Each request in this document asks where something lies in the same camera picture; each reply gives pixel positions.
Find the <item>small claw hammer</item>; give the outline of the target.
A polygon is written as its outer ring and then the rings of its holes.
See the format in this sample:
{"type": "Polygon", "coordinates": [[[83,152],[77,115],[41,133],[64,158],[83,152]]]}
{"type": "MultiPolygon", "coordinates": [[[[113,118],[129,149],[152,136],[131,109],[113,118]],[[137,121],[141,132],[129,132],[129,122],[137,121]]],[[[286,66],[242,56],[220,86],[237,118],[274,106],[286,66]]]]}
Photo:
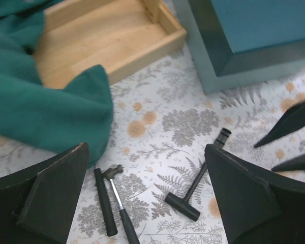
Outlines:
{"type": "Polygon", "coordinates": [[[119,173],[123,173],[124,168],[122,165],[117,165],[116,167],[110,167],[107,170],[105,170],[103,172],[103,176],[110,182],[111,187],[113,189],[115,198],[117,200],[118,203],[118,208],[119,208],[119,214],[121,217],[121,221],[125,230],[125,234],[127,236],[128,239],[128,243],[129,244],[140,244],[139,238],[137,236],[137,233],[135,231],[135,228],[132,224],[132,221],[126,211],[126,209],[124,208],[124,205],[121,201],[121,198],[119,196],[119,193],[117,191],[116,185],[114,183],[114,178],[117,174],[119,173]]]}

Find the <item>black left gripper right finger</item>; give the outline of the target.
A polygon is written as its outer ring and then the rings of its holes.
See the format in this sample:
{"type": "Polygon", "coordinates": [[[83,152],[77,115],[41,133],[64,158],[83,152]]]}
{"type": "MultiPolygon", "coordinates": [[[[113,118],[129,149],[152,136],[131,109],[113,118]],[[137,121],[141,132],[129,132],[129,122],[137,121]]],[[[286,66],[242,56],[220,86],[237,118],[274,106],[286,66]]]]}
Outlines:
{"type": "Polygon", "coordinates": [[[205,159],[228,243],[305,243],[305,182],[213,144],[205,159]]]}

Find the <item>black rubber mallet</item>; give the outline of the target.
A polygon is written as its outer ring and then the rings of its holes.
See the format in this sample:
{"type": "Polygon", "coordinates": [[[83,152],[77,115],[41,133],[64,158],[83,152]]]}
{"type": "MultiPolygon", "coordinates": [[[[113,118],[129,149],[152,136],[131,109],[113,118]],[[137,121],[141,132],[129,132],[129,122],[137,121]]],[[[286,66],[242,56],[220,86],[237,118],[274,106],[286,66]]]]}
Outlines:
{"type": "MultiPolygon", "coordinates": [[[[217,138],[214,140],[213,145],[223,148],[227,139],[231,135],[231,131],[227,128],[222,128],[220,133],[218,134],[217,138]]],[[[200,217],[200,211],[195,209],[192,205],[189,204],[189,199],[193,195],[196,187],[200,183],[201,179],[203,178],[205,172],[207,171],[207,163],[206,160],[202,164],[202,167],[195,177],[192,185],[189,187],[187,193],[183,198],[180,198],[173,193],[168,193],[165,202],[173,207],[175,210],[186,216],[192,221],[197,221],[200,217]]]]}

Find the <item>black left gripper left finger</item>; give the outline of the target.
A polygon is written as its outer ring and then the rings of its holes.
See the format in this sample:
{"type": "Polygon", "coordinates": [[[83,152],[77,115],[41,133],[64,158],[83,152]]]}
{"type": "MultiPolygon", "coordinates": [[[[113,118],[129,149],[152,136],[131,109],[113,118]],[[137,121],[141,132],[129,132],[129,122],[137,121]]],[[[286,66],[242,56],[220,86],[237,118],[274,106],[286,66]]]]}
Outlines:
{"type": "Polygon", "coordinates": [[[0,243],[66,243],[88,161],[81,143],[0,177],[0,243]]]}

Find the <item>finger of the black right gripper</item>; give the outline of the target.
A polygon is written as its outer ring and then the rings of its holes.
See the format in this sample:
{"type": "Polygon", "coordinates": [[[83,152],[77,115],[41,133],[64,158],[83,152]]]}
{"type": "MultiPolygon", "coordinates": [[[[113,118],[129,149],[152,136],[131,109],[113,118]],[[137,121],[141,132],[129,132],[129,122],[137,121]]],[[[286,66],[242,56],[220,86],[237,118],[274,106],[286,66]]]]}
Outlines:
{"type": "Polygon", "coordinates": [[[272,167],[273,172],[305,171],[305,154],[272,167]]]}
{"type": "Polygon", "coordinates": [[[305,127],[305,100],[290,107],[269,133],[255,143],[254,148],[269,144],[303,127],[305,127]]]}

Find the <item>black handle tool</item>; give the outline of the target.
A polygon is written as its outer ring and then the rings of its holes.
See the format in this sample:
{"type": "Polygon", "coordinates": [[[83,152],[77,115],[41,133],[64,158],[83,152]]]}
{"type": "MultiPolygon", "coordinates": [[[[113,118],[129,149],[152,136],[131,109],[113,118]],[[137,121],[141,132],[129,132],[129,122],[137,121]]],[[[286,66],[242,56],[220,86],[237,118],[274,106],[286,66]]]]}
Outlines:
{"type": "Polygon", "coordinates": [[[96,180],[96,187],[99,196],[99,202],[103,214],[103,219],[106,228],[106,234],[108,237],[115,236],[118,234],[114,215],[112,212],[109,196],[104,183],[104,177],[100,168],[94,169],[94,175],[96,180]]]}

